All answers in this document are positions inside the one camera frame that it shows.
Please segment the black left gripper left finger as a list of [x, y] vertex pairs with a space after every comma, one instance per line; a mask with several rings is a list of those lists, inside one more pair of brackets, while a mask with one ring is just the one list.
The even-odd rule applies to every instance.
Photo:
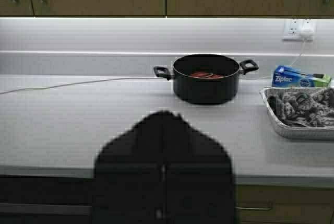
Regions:
[[103, 146], [94, 162], [92, 223], [160, 223], [162, 117], [158, 111]]

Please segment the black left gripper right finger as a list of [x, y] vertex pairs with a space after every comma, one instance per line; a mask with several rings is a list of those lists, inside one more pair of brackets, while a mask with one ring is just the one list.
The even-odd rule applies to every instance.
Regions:
[[232, 162], [221, 144], [180, 115], [163, 115], [168, 223], [237, 223]]

